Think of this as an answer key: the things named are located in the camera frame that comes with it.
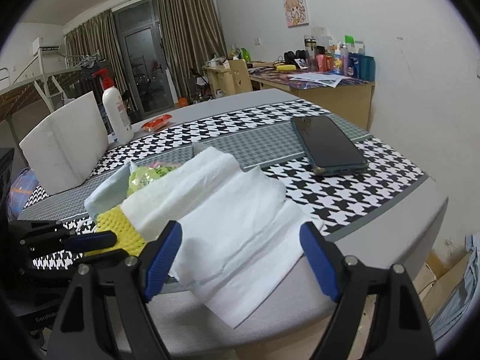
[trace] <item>air conditioner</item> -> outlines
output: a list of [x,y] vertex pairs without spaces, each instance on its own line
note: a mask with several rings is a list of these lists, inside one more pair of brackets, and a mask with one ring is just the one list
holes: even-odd
[[42,50],[42,54],[56,54],[60,49],[60,46],[57,44],[49,44],[45,41],[44,38],[36,38],[32,43],[33,56],[36,56],[38,50]]

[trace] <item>black smartphone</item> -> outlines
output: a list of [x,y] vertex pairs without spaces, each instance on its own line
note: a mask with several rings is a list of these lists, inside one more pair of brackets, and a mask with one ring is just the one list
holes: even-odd
[[291,123],[316,175],[349,175],[368,168],[360,150],[329,117],[292,117]]

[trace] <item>brown curtain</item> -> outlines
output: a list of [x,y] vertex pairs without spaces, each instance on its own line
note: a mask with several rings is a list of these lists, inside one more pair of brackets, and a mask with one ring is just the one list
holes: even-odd
[[188,95],[190,69],[200,74],[212,54],[226,56],[213,0],[158,0],[160,26],[173,83],[182,97]]
[[111,9],[74,28],[65,40],[69,55],[92,55],[99,50],[111,63],[118,90],[123,93],[128,89]]

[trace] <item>metal screw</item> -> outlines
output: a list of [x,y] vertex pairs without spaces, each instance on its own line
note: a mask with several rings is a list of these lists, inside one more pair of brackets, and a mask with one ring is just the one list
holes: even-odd
[[395,264],[393,266],[393,271],[396,273],[396,274],[402,274],[405,272],[405,268],[403,267],[402,264]]
[[345,262],[348,266],[356,266],[359,263],[358,258],[355,256],[345,257]]
[[138,262],[138,258],[136,258],[135,256],[128,256],[125,259],[126,266],[134,266],[137,262]]
[[90,270],[90,267],[87,264],[80,264],[78,266],[78,273],[81,275],[86,275],[89,270]]

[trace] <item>canvas picture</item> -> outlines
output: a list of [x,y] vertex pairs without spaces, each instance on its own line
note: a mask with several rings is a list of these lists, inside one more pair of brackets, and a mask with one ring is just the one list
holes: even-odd
[[307,3],[305,0],[283,0],[286,24],[289,27],[308,24]]

